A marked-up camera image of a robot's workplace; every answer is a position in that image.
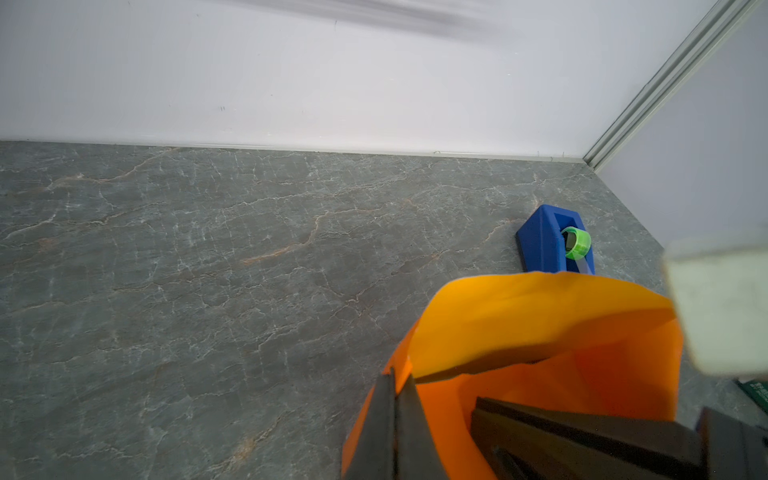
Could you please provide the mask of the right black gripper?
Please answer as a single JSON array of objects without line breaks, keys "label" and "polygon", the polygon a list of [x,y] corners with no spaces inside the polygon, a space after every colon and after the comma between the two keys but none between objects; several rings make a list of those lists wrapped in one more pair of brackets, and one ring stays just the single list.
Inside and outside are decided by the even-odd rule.
[{"label": "right black gripper", "polygon": [[498,479],[767,480],[766,429],[710,408],[696,429],[480,397],[470,433]]}]

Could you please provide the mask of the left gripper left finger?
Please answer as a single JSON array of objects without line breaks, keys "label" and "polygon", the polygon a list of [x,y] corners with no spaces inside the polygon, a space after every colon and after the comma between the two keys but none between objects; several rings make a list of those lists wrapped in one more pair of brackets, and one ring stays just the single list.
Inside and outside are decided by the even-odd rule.
[{"label": "left gripper left finger", "polygon": [[390,369],[376,380],[344,479],[395,477],[395,407],[395,375]]}]

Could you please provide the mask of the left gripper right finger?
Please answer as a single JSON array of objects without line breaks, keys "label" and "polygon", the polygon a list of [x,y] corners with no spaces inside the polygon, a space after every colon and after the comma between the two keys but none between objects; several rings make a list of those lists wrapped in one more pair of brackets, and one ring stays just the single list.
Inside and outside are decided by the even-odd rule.
[{"label": "left gripper right finger", "polygon": [[413,376],[395,402],[396,472],[398,479],[447,479]]}]

